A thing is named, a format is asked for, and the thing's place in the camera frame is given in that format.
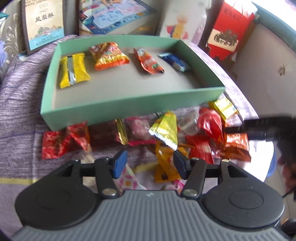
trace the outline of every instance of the orange snack packet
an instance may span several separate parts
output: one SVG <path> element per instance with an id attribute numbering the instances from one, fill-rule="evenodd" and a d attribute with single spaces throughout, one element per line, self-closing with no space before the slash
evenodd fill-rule
<path id="1" fill-rule="evenodd" d="M 249 151 L 235 146 L 223 148 L 223 150 L 219 152 L 219 155 L 222 159 L 235 159 L 239 161 L 251 162 Z"/>
<path id="2" fill-rule="evenodd" d="M 249 140 L 246 133 L 226 134 L 224 133 L 224 147 L 235 146 L 249 151 Z"/>
<path id="3" fill-rule="evenodd" d="M 95 70 L 104 70 L 115 66 L 129 64 L 129 58 L 118 48 L 117 43 L 106 42 L 89 48 L 96 64 Z"/>
<path id="4" fill-rule="evenodd" d="M 164 73 L 165 71 L 160 66 L 159 63 L 156 62 L 154 58 L 148 52 L 146 52 L 143 48 L 133 49 L 136 57 L 140 60 L 143 69 L 151 74 L 156 73 Z"/>
<path id="5" fill-rule="evenodd" d="M 224 148 L 219 152 L 222 159 L 236 159 L 247 162 L 251 161 L 251 156 L 249 154 L 249 140 L 246 133 L 224 133 L 223 139 Z"/>

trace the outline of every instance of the metal screw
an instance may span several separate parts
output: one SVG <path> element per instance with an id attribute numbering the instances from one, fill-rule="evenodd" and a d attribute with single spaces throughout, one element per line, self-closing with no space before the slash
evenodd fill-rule
<path id="1" fill-rule="evenodd" d="M 105 196 L 115 196 L 117 194 L 117 191 L 113 188 L 106 188 L 102 192 Z"/>
<path id="2" fill-rule="evenodd" d="M 183 194 L 187 197 L 195 197 L 197 196 L 198 192 L 194 189 L 186 189 Z"/>

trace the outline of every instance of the cardboard box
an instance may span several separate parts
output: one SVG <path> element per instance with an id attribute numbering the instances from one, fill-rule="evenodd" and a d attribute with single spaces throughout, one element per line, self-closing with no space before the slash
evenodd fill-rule
<path id="1" fill-rule="evenodd" d="M 130 64 L 96 72 L 88 49 L 103 42 L 116 42 L 130 58 Z M 133 54 L 134 47 L 151 52 L 165 73 L 145 72 Z M 181 73 L 157 57 L 167 51 L 179 55 L 192 70 Z M 86 70 L 91 80 L 60 89 L 60 59 L 79 52 L 86 54 Z M 143 35 L 86 37 L 57 45 L 46 77 L 41 115 L 48 126 L 57 131 L 86 120 L 92 125 L 199 105 L 216 100 L 224 90 L 219 78 L 181 40 Z"/>

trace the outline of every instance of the snack wrapper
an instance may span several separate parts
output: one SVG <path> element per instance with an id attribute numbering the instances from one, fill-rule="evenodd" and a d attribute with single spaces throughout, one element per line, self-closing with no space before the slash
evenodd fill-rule
<path id="1" fill-rule="evenodd" d="M 121 144 L 129 146 L 156 144 L 155 138 L 149 133 L 148 120 L 133 117 L 115 121 L 118 132 L 117 141 Z"/>
<path id="2" fill-rule="evenodd" d="M 152 56 L 146 52 L 143 48 L 140 49 L 135 49 L 134 48 L 134 53 L 136 57 L 139 59 L 141 62 L 141 65 L 143 69 L 145 69 L 147 72 L 151 74 L 156 74 L 156 73 L 164 73 L 164 69 L 159 65 L 159 63 L 156 62 Z"/>
<path id="3" fill-rule="evenodd" d="M 115 120 L 89 126 L 89 134 L 93 150 L 118 145 Z"/>
<path id="4" fill-rule="evenodd" d="M 188 152 L 185 147 L 179 146 L 178 150 L 185 156 L 188 156 Z M 181 179 L 177 169 L 174 165 L 173 154 L 174 150 L 167 146 L 161 146 L 161 142 L 157 141 L 155 146 L 155 153 L 159 165 L 156 167 L 155 181 L 157 183 L 175 181 Z"/>
<path id="5" fill-rule="evenodd" d="M 198 112 L 194 111 L 182 117 L 181 120 L 178 121 L 178 128 L 190 136 L 197 134 L 199 132 L 197 127 L 198 116 Z"/>
<path id="6" fill-rule="evenodd" d="M 220 115 L 211 109 L 201 108 L 198 117 L 198 128 L 213 138 L 219 149 L 223 147 L 222 121 Z"/>
<path id="7" fill-rule="evenodd" d="M 84 53 L 77 53 L 61 59 L 63 72 L 62 79 L 59 84 L 61 89 L 91 79 L 85 69 L 84 57 Z"/>
<path id="8" fill-rule="evenodd" d="M 195 147 L 190 150 L 190 159 L 198 157 L 205 160 L 208 164 L 214 164 L 212 150 L 210 148 L 210 139 L 208 136 L 195 135 L 186 136 L 185 138 L 187 144 Z"/>
<path id="9" fill-rule="evenodd" d="M 161 57 L 165 62 L 173 66 L 175 69 L 177 69 L 180 72 L 185 72 L 187 70 L 190 70 L 190 66 L 186 64 L 184 61 L 182 61 L 177 55 L 172 53 L 163 53 L 158 55 Z"/>
<path id="10" fill-rule="evenodd" d="M 177 118 L 173 112 L 168 111 L 159 118 L 150 128 L 149 133 L 163 141 L 173 150 L 177 150 Z"/>
<path id="11" fill-rule="evenodd" d="M 121 176 L 114 180 L 114 183 L 119 187 L 119 190 L 147 190 L 146 187 L 141 185 L 137 180 L 135 174 L 128 164 L 124 167 Z"/>
<path id="12" fill-rule="evenodd" d="M 219 155 L 222 159 L 235 159 L 239 161 L 251 162 L 250 153 L 245 149 L 235 146 L 223 148 L 223 150 L 220 151 Z"/>
<path id="13" fill-rule="evenodd" d="M 209 107 L 218 112 L 224 121 L 226 121 L 228 117 L 238 114 L 237 109 L 227 98 L 209 102 Z"/>
<path id="14" fill-rule="evenodd" d="M 104 70 L 115 66 L 129 64 L 129 58 L 118 48 L 117 43 L 106 42 L 89 48 L 96 64 L 95 70 Z"/>
<path id="15" fill-rule="evenodd" d="M 249 141 L 246 133 L 224 133 L 224 148 L 219 153 L 223 159 L 251 161 Z"/>
<path id="16" fill-rule="evenodd" d="M 42 141 L 42 159 L 59 158 L 75 150 L 88 150 L 90 136 L 87 122 L 68 126 L 62 131 L 46 131 Z"/>
<path id="17" fill-rule="evenodd" d="M 186 180 L 175 180 L 172 184 L 168 184 L 162 188 L 162 190 L 176 190 L 177 193 L 180 195 L 183 187 L 186 183 Z"/>

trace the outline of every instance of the yellow snack bag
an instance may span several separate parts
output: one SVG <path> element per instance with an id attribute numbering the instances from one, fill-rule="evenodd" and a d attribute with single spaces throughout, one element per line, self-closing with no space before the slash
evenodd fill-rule
<path id="1" fill-rule="evenodd" d="M 63 69 L 62 79 L 59 84 L 61 89 L 91 79 L 85 69 L 84 57 L 84 53 L 77 53 L 61 59 Z"/>
<path id="2" fill-rule="evenodd" d="M 182 152 L 185 156 L 188 156 L 188 152 L 183 146 L 178 146 L 178 150 Z M 155 146 L 155 153 L 159 163 L 159 166 L 156 168 L 156 172 L 154 175 L 155 181 L 157 183 L 162 183 L 181 179 L 174 165 L 174 150 L 167 146 L 161 146 L 161 142 L 157 141 Z"/>
<path id="3" fill-rule="evenodd" d="M 222 98 L 213 102 L 209 102 L 209 107 L 212 110 L 218 112 L 221 118 L 226 121 L 226 119 L 234 114 L 238 114 L 237 109 L 227 98 Z"/>
<path id="4" fill-rule="evenodd" d="M 177 118 L 173 112 L 168 111 L 156 120 L 150 128 L 149 133 L 163 141 L 173 150 L 177 150 Z"/>

